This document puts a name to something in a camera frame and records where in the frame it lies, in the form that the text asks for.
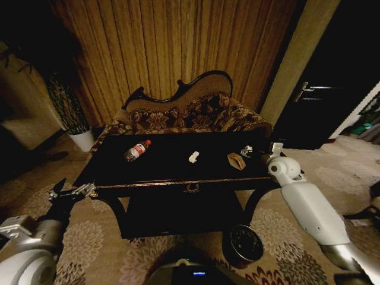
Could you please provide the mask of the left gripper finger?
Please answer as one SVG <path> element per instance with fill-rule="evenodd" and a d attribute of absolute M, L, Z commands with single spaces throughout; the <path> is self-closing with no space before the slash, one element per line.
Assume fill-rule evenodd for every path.
<path fill-rule="evenodd" d="M 56 200 L 59 197 L 63 196 L 66 193 L 65 184 L 67 179 L 63 178 L 57 184 L 53 186 L 53 188 L 49 191 L 49 200 Z"/>
<path fill-rule="evenodd" d="M 84 197 L 97 197 L 95 193 L 96 185 L 94 183 L 85 183 L 71 191 L 72 195 L 83 195 Z"/>

